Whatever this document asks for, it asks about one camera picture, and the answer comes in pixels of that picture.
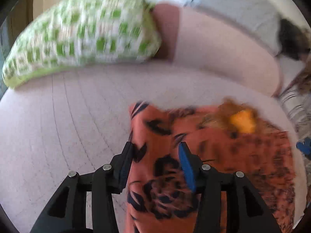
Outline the orange black floral garment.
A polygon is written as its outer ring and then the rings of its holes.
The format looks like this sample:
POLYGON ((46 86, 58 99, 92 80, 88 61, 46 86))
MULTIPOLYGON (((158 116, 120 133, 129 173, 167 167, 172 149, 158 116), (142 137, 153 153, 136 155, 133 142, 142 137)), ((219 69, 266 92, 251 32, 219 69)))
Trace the orange black floral garment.
POLYGON ((285 131, 245 105, 130 109, 125 232, 291 232, 285 131))

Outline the striped grey white cloth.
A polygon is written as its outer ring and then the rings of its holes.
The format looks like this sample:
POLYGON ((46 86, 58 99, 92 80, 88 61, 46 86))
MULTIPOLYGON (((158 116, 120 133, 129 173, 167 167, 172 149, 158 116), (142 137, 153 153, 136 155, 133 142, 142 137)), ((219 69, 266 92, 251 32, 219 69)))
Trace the striped grey white cloth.
POLYGON ((310 93, 301 95, 296 86, 286 89, 280 103, 298 135, 298 142, 310 138, 310 93))

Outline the pink quilted bed sheet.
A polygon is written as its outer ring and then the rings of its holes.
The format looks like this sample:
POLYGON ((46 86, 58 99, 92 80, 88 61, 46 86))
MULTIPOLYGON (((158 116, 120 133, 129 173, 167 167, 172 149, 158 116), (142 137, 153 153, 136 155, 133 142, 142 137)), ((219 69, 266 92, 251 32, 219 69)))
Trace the pink quilted bed sheet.
POLYGON ((230 96, 297 135, 277 99, 203 68, 164 62, 91 65, 32 79, 1 99, 1 205, 29 232, 69 171, 90 173, 124 147, 131 104, 162 109, 220 104, 230 96))

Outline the dark furry blanket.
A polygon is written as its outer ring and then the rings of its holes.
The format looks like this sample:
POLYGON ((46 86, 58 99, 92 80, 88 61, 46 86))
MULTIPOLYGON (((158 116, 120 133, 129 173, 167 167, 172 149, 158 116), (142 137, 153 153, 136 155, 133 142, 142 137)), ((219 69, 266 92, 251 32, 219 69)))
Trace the dark furry blanket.
POLYGON ((309 41, 301 29, 285 18, 282 18, 279 23, 280 53, 296 61, 299 61, 302 55, 308 55, 309 41))

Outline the grey pillow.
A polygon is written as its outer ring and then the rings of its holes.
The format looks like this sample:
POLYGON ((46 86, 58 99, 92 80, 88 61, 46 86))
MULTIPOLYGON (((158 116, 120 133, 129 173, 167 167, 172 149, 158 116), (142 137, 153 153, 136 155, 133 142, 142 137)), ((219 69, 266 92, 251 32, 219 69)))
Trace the grey pillow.
POLYGON ((268 0, 186 0, 186 5, 214 11, 279 53, 280 15, 268 0))

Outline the pink bolster cushion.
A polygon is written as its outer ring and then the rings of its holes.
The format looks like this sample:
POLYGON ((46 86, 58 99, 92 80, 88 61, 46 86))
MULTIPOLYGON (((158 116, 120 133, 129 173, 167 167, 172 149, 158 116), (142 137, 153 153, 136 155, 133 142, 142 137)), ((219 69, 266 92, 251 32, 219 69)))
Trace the pink bolster cushion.
POLYGON ((227 77, 267 96, 283 75, 272 51, 248 30, 210 9, 157 3, 151 15, 162 43, 155 57, 227 77))

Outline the green white patterned pillow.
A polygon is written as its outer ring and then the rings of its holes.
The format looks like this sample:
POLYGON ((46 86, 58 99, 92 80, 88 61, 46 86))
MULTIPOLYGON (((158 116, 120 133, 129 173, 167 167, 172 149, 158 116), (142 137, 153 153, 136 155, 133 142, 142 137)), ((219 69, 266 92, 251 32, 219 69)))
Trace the green white patterned pillow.
POLYGON ((71 67, 143 62, 161 37, 146 0, 63 0, 30 23, 2 68, 8 88, 71 67))

